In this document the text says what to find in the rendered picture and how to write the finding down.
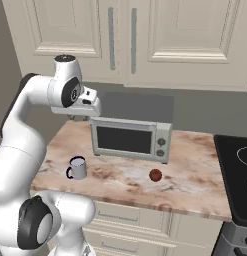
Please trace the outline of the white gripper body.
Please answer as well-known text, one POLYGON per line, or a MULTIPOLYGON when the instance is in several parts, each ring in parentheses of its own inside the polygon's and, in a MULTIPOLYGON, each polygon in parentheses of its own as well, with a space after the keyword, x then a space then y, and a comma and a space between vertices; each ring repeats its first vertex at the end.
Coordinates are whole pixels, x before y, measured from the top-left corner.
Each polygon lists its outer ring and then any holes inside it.
POLYGON ((99 99, 94 102, 83 99, 76 101, 72 106, 67 108, 52 107, 52 112, 55 114, 65 114, 70 116, 99 116, 101 114, 101 103, 99 99))

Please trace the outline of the microwave door with dark window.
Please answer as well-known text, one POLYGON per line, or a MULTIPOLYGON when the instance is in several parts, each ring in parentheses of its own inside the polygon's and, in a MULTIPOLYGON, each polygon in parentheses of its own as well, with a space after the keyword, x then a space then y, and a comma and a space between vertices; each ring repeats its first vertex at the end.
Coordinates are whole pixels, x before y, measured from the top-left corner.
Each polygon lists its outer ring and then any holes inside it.
POLYGON ((92 120, 90 128, 95 155, 144 160, 155 157, 154 125, 92 120))

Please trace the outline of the grey microwave oven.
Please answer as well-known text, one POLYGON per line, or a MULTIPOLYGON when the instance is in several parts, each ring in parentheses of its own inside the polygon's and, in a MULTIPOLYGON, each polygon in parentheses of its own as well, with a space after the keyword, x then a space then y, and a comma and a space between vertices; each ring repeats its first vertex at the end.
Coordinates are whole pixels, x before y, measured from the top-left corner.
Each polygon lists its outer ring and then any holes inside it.
POLYGON ((131 124, 150 124, 156 127, 155 136, 155 157, 153 160, 163 164, 167 164, 169 160, 169 151, 171 143, 171 133, 172 124, 171 123, 159 123, 159 122, 149 122, 149 121, 139 121, 139 120, 127 120, 127 119, 116 119, 116 118, 105 118, 105 117, 93 117, 92 120, 101 120, 107 122, 123 122, 131 124))

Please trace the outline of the red apple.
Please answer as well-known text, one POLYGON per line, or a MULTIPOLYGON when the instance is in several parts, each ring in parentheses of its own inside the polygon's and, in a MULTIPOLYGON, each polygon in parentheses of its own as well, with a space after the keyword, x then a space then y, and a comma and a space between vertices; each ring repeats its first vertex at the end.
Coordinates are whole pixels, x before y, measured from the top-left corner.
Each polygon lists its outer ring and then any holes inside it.
POLYGON ((162 179, 162 172, 159 169, 152 169, 149 177, 153 182, 158 182, 162 179))

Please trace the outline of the cream drawer front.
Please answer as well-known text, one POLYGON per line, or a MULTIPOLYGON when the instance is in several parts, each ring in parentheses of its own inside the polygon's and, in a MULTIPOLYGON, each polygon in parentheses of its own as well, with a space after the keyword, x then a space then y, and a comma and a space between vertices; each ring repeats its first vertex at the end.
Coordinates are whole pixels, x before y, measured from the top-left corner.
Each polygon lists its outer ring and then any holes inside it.
POLYGON ((136 207, 96 201, 96 218, 103 219, 106 221, 111 221, 111 222, 118 222, 126 225, 160 230, 162 232, 165 232, 168 229, 170 219, 171 219, 171 214, 162 212, 162 211, 145 209, 145 208, 136 208, 136 207), (131 222, 131 221, 98 216, 99 211, 104 214, 118 215, 118 216, 129 217, 129 218, 138 217, 139 221, 131 222))
POLYGON ((98 256, 173 256, 174 246, 163 246, 162 244, 143 239, 117 235, 108 232, 97 231, 84 228, 84 234, 87 241, 93 246, 98 256), (115 249, 104 248, 102 242, 107 245, 125 247, 138 250, 136 254, 118 251, 115 249))

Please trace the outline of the cream base cupboard door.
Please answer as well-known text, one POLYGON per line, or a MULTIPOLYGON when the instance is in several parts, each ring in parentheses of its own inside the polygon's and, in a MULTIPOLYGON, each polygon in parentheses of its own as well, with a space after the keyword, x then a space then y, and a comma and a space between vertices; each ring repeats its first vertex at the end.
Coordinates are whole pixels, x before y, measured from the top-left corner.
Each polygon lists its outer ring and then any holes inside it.
POLYGON ((173 256, 211 256, 222 222, 174 214, 170 237, 176 243, 173 256))

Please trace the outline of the black hob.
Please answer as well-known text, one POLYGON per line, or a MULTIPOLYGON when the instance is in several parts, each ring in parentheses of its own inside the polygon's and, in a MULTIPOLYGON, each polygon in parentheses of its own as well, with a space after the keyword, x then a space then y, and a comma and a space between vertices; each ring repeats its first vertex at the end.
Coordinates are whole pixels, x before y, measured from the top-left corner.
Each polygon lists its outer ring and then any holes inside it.
POLYGON ((215 135, 214 142, 232 220, 247 227, 247 138, 215 135))

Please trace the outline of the dark grey oven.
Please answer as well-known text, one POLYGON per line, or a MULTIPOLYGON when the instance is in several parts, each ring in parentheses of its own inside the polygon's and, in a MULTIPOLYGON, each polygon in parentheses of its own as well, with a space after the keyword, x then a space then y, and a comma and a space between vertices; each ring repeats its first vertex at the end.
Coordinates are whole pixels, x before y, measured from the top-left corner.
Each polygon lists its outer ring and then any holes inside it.
POLYGON ((247 227, 224 222, 211 256, 247 256, 247 227))

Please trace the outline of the cream wall cupboard door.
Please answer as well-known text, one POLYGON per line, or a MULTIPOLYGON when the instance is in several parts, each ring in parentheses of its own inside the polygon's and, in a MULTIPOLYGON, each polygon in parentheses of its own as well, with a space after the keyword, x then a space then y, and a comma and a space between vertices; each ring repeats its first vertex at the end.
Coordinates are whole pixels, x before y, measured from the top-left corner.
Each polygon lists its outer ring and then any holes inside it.
POLYGON ((125 0, 128 87, 247 91, 247 0, 125 0), (131 10, 137 8, 136 72, 131 10))
POLYGON ((119 83, 118 0, 2 0, 22 74, 54 74, 54 57, 73 55, 86 82, 119 83), (108 8, 114 8, 115 70, 108 8))

